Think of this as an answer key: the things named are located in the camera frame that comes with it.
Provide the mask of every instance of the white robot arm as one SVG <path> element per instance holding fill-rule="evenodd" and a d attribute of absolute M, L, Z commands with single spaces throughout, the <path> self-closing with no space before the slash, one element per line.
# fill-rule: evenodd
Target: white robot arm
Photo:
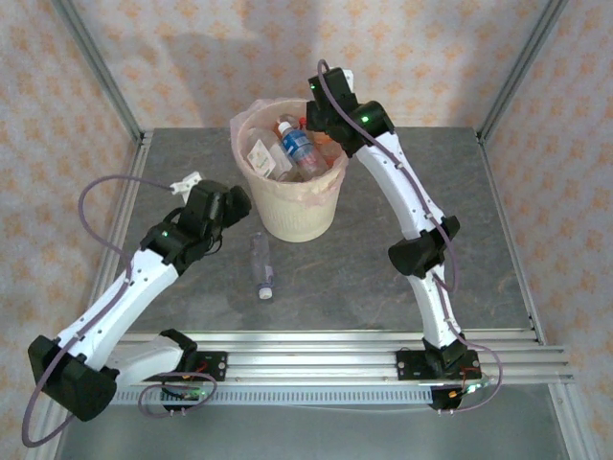
<path fill-rule="evenodd" d="M 423 361 L 436 378 L 458 372 L 470 351 L 447 307 L 447 292 L 439 284 L 444 282 L 444 250 L 460 229 L 460 222 L 453 216 L 446 218 L 434 204 L 402 152 L 385 109 L 377 102 L 359 103 L 346 71 L 329 69 L 320 60 L 318 75 L 308 82 L 314 101 L 306 105 L 306 127 L 324 131 L 350 158 L 356 156 L 396 213 L 404 238 L 390 247 L 388 255 L 409 280 L 418 301 Z"/>
<path fill-rule="evenodd" d="M 432 217 L 437 221 L 443 220 L 443 212 L 432 202 L 428 193 L 421 186 L 409 161 L 402 152 L 400 142 L 395 133 L 385 132 L 377 137 L 383 146 L 391 151 L 400 161 L 407 172 L 421 188 L 421 193 L 430 205 Z M 406 180 L 402 172 L 392 164 L 389 158 L 375 146 L 364 146 L 355 154 L 357 159 L 373 175 L 379 187 L 387 197 L 396 213 L 402 236 L 407 241 L 418 240 L 422 232 L 436 231 L 434 224 L 429 217 L 425 216 L 411 184 Z M 436 348 L 449 346 L 456 340 L 456 336 L 449 330 L 445 321 L 441 297 L 437 292 L 434 276 L 444 280 L 444 266 L 436 264 L 425 272 L 425 276 L 420 278 L 416 275 L 409 275 L 407 279 L 415 292 L 415 296 L 420 308 L 421 320 L 423 322 L 423 337 Z M 446 304 L 449 305 L 447 293 L 445 292 Z M 450 320 L 457 332 L 460 326 L 456 323 L 453 313 L 450 312 Z"/>
<path fill-rule="evenodd" d="M 82 317 L 55 340 L 40 335 L 28 355 L 34 379 L 51 372 L 42 390 L 82 421 L 100 414 L 112 400 L 118 385 L 130 385 L 161 373 L 189 367 L 196 345 L 175 330 L 160 333 L 141 346 L 116 351 L 115 346 L 143 310 L 174 283 L 194 262 L 221 244 L 223 229 L 249 214 L 251 202 L 241 187 L 227 189 L 191 174 L 186 187 L 172 187 L 183 195 L 185 207 L 177 208 L 150 228 L 131 261 L 129 285 L 122 273 Z M 109 309 L 120 288 L 124 294 Z M 82 335 L 83 326 L 97 321 Z M 67 349 L 69 342 L 74 344 Z M 62 356 L 54 369 L 50 363 Z"/>

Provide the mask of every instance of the mounting plate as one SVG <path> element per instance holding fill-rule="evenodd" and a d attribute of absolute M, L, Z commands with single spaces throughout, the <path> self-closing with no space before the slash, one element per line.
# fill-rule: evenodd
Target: mounting plate
<path fill-rule="evenodd" d="M 177 369 L 176 372 L 201 372 L 208 374 L 216 381 L 225 381 L 226 372 L 228 369 L 228 353 L 227 352 L 201 352 L 196 351 L 190 356 L 190 366 L 187 369 Z M 147 379 L 147 381 L 159 381 L 159 377 Z M 183 379 L 182 377 L 167 377 L 164 382 L 189 382 L 189 381 L 208 381 L 201 377 L 193 377 Z"/>
<path fill-rule="evenodd" d="M 437 375 L 426 360 L 425 350 L 398 350 L 396 370 L 398 380 L 478 380 L 481 378 L 481 363 L 474 350 L 467 350 L 442 376 Z"/>

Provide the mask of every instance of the patterned wallpaper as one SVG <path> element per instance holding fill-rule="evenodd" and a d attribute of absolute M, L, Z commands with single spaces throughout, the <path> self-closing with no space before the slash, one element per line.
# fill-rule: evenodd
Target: patterned wallpaper
<path fill-rule="evenodd" d="M 613 3 L 567 4 L 488 156 L 547 338 L 571 345 L 613 458 Z"/>
<path fill-rule="evenodd" d="M 308 97 L 319 58 L 399 126 L 479 125 L 547 0 L 77 0 L 141 127 Z"/>
<path fill-rule="evenodd" d="M 16 460 L 34 388 L 27 348 L 84 310 L 102 253 L 80 228 L 80 190 L 124 171 L 134 148 L 49 0 L 3 4 L 0 26 L 0 458 Z M 117 193 L 92 192 L 99 231 Z"/>

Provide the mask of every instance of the bottle cap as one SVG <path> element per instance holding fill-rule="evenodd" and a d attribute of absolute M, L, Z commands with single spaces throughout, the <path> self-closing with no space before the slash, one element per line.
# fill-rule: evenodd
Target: bottle cap
<path fill-rule="evenodd" d="M 280 122 L 280 123 L 279 123 L 279 132 L 280 132 L 281 134 L 283 134 L 283 133 L 284 133 L 284 131 L 285 131 L 286 129 L 288 129 L 288 128 L 293 129 L 292 125 L 291 125 L 289 122 Z"/>
<path fill-rule="evenodd" d="M 260 291 L 258 292 L 258 295 L 262 300 L 271 299 L 272 289 L 270 287 L 260 287 Z"/>

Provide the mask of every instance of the blue bottle label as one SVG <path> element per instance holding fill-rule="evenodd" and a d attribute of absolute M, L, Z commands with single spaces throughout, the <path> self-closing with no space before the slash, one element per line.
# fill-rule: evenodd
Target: blue bottle label
<path fill-rule="evenodd" d="M 293 131 L 288 132 L 284 138 L 283 143 L 287 154 L 292 157 L 295 162 L 300 161 L 300 158 L 296 158 L 294 155 L 296 150 L 300 147 L 310 144 L 310 141 L 307 138 L 307 135 L 304 134 L 299 129 L 294 129 Z"/>

